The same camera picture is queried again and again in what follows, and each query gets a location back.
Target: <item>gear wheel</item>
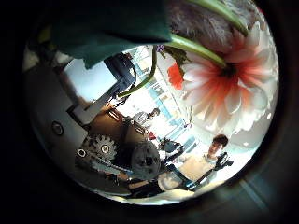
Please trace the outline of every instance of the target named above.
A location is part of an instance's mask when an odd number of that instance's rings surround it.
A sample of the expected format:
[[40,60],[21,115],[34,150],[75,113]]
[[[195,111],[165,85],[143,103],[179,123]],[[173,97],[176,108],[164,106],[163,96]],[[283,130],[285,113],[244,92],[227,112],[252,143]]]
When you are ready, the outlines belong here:
[[94,139],[93,148],[98,157],[107,161],[113,161],[117,153],[114,141],[105,135],[99,135]]

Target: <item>dark fabric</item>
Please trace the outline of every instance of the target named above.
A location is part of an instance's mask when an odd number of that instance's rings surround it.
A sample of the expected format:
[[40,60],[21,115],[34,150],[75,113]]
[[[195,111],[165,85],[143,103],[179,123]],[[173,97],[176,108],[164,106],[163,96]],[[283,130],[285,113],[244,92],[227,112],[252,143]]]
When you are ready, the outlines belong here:
[[87,68],[126,49],[170,41],[164,1],[71,4],[52,24],[51,41]]
[[158,181],[149,182],[147,185],[144,185],[140,188],[131,189],[132,195],[130,197],[134,198],[148,198],[155,196],[163,191],[158,185]]

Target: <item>mechanical part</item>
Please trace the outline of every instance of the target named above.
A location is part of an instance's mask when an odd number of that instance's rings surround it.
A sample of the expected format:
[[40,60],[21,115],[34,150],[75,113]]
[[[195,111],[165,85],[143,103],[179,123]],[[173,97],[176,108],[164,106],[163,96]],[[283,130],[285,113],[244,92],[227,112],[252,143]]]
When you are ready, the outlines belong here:
[[150,141],[140,142],[131,158],[134,176],[141,180],[151,180],[159,174],[161,161],[156,146]]
[[86,151],[82,148],[78,149],[77,153],[82,158],[84,158],[86,156]]
[[52,124],[51,124],[51,128],[53,130],[53,132],[58,135],[58,136],[61,136],[64,134],[64,128],[63,126],[61,125],[60,122],[58,121],[54,121]]
[[104,135],[97,136],[93,146],[96,147],[95,153],[98,157],[106,161],[114,160],[117,151],[114,141],[110,137]]

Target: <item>artificial flower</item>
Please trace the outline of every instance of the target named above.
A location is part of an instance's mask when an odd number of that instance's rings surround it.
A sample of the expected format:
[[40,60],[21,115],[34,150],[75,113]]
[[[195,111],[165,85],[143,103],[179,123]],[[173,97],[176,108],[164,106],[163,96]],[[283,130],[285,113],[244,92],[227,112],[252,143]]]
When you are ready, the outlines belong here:
[[182,88],[182,74],[180,73],[179,67],[176,63],[174,63],[171,67],[167,70],[169,82],[176,90],[181,90]]
[[234,30],[232,50],[223,57],[225,69],[187,56],[192,62],[182,66],[183,99],[211,131],[231,136],[249,130],[269,108],[277,88],[278,59],[271,35],[260,23],[247,37]]

